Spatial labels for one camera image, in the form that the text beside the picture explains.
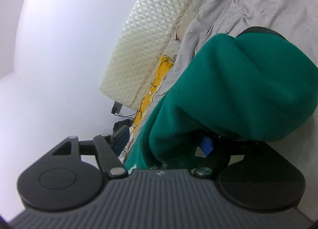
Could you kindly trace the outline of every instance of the green garment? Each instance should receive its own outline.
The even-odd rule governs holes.
[[[318,70],[290,42],[272,34],[213,36],[144,124],[125,163],[135,168],[193,169],[198,133],[281,140],[317,107]]]

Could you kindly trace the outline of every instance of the yellow fabric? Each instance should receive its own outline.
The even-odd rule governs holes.
[[[160,62],[157,69],[156,76],[150,85],[148,93],[146,93],[145,97],[141,101],[140,107],[136,113],[134,123],[133,123],[133,128],[134,128],[133,133],[134,131],[136,131],[139,123],[142,121],[144,115],[146,114],[146,110],[148,106],[152,102],[153,96],[159,90],[164,78],[166,77],[166,74],[173,67],[173,65],[174,63],[171,61],[171,59],[168,56],[160,57]]]

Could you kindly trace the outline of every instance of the wrinkled sheet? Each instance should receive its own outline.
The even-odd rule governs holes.
[[[206,0],[188,26],[174,67],[153,98],[140,123],[147,117],[189,65],[204,43],[217,33],[237,36],[250,26],[275,30],[318,63],[318,0]],[[299,209],[318,219],[318,112],[285,140],[271,146],[301,170],[306,191]]]

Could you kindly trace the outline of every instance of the wall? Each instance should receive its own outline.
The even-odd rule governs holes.
[[[135,2],[24,1],[15,72],[0,80],[0,177],[6,178],[0,214],[6,220],[23,209],[15,185],[24,169],[67,136],[87,140],[111,132],[121,119],[98,87]]]
[[[16,30],[24,0],[0,0],[0,79],[13,71]]]

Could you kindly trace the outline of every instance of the diamond quilted pattern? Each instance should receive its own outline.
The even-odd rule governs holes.
[[[125,24],[100,86],[102,93],[138,109],[160,55],[177,55],[171,35],[198,0],[138,0]]]

